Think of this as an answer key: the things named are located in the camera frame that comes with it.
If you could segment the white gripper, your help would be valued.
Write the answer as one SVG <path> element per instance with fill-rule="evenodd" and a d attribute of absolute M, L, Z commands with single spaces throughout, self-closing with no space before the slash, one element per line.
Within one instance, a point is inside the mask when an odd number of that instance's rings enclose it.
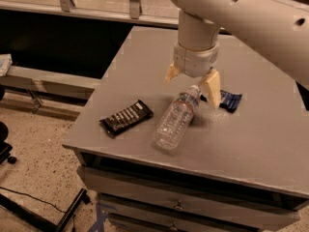
<path fill-rule="evenodd" d="M 174 45 L 174 63 L 167 69 L 164 77 L 164 84 L 184 73 L 190 77 L 203 76 L 200 80 L 200 89 L 203 96 L 213 108 L 218 108 L 221 103 L 220 93 L 220 75 L 214 69 L 218 59 L 219 43 L 208 50 L 192 51 L 180 46 Z"/>

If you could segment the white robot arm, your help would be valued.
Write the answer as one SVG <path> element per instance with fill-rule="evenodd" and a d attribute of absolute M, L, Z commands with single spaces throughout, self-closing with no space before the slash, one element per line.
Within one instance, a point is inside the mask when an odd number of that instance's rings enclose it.
<path fill-rule="evenodd" d="M 179 30 L 166 81 L 179 73 L 199 77 L 208 102 L 219 106 L 217 36 L 225 28 L 309 89 L 309 24 L 304 5 L 293 0 L 171 1 L 179 9 Z"/>

